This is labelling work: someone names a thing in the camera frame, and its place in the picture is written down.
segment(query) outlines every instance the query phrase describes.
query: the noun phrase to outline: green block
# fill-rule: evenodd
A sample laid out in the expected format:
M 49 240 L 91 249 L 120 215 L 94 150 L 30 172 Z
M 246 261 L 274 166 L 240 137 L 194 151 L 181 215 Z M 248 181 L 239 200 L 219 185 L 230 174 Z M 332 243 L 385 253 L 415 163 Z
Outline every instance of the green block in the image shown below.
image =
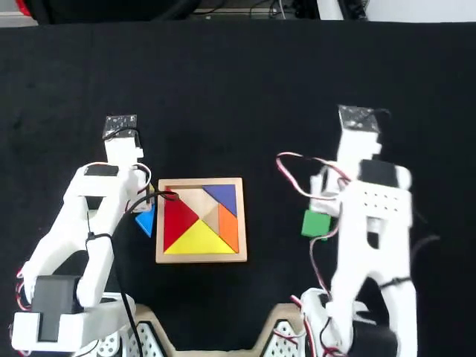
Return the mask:
M 317 237 L 328 234 L 330 229 L 330 216 L 328 214 L 307 210 L 304 214 L 303 229 L 301 234 L 306 237 Z

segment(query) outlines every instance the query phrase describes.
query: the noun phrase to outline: white robotic arm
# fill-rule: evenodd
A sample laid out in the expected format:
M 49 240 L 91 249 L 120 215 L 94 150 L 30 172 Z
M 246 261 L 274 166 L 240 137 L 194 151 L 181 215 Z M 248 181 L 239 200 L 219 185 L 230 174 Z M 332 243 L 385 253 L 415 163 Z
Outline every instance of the white robotic arm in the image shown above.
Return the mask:
M 74 352 L 128 323 L 120 295 L 104 294 L 114 259 L 111 241 L 87 239 L 90 232 L 113 235 L 129 202 L 146 194 L 150 177 L 147 180 L 146 173 L 137 169 L 142 150 L 136 147 L 134 127 L 135 116 L 108 117 L 104 132 L 108 162 L 77 170 L 51 230 L 20 271 L 33 311 L 15 314 L 12 345 L 16 350 Z M 145 202 L 137 211 L 150 207 Z M 80 250 L 89 254 L 82 277 L 52 276 Z M 102 298 L 109 301 L 101 303 Z M 127 299 L 135 311 L 134 300 Z
M 390 330 L 396 337 L 398 357 L 417 355 L 416 292 L 410 279 L 408 230 L 412 225 L 411 176 L 407 169 L 372 160 L 380 152 L 376 110 L 341 106 L 341 143 L 336 167 L 350 179 L 342 190 L 340 175 L 329 170 L 311 178 L 313 196 L 336 196 L 335 200 L 311 199 L 311 210 L 338 219 L 338 265 L 329 301 L 324 290 L 310 289 L 302 296 L 303 312 L 312 325 L 314 340 L 327 319 L 321 336 L 326 345 L 348 353 L 355 344 L 353 321 L 361 303 L 356 301 L 367 277 L 379 284 L 388 309 Z M 377 246 L 368 241 L 375 234 Z M 318 356 L 324 354 L 316 343 Z

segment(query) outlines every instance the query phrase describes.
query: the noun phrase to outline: blue triangle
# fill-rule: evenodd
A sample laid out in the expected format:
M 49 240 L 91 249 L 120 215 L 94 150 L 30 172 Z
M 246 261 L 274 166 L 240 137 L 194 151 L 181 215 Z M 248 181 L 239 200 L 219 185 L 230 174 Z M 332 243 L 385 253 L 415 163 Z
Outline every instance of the blue triangle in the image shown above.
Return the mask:
M 203 186 L 203 189 L 235 217 L 237 216 L 237 194 L 234 184 L 209 184 Z
M 135 217 L 135 221 L 138 223 L 138 225 L 142 228 L 142 231 L 149 236 L 149 238 L 152 236 L 152 225 L 154 223 L 154 206 L 152 206 L 152 210 L 149 212 L 143 212 L 141 214 L 138 214 Z

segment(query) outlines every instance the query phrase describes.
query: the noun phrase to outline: black cloth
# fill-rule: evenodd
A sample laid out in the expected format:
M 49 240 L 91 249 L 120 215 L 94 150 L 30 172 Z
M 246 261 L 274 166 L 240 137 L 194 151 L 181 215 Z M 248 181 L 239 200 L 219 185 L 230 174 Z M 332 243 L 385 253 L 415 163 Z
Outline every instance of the black cloth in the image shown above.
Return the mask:
M 179 350 L 252 347 L 273 305 L 317 285 L 300 236 L 309 202 L 274 157 L 334 158 L 339 103 L 392 111 L 380 120 L 381 159 L 412 172 L 425 229 L 442 237 L 413 268 L 419 355 L 470 353 L 475 37 L 476 25 L 306 21 L 0 30 L 1 354 L 14 356 L 6 328 L 16 270 L 75 170 L 106 158 L 105 116 L 127 113 L 138 115 L 155 180 L 243 177 L 249 256 L 156 265 L 154 239 L 131 217 L 117 236 L 127 293 L 152 308 Z M 320 169 L 289 165 L 304 186 Z M 327 281 L 335 244 L 316 247 Z M 361 294 L 377 311 L 378 293 Z

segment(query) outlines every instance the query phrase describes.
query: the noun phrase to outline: wooden frame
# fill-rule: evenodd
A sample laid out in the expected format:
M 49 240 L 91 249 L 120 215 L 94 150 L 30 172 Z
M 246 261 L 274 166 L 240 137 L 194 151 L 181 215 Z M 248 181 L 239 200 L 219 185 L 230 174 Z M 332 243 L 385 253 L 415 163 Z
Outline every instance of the wooden frame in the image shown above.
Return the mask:
M 158 181 L 158 189 L 170 190 L 198 188 L 204 185 L 233 184 L 237 199 L 238 243 L 239 253 L 235 254 L 164 254 L 164 207 L 163 199 L 157 200 L 157 246 L 155 261 L 157 263 L 221 263 L 245 262 L 248 259 L 246 248 L 245 206 L 243 201 L 243 183 L 241 178 L 180 178 Z

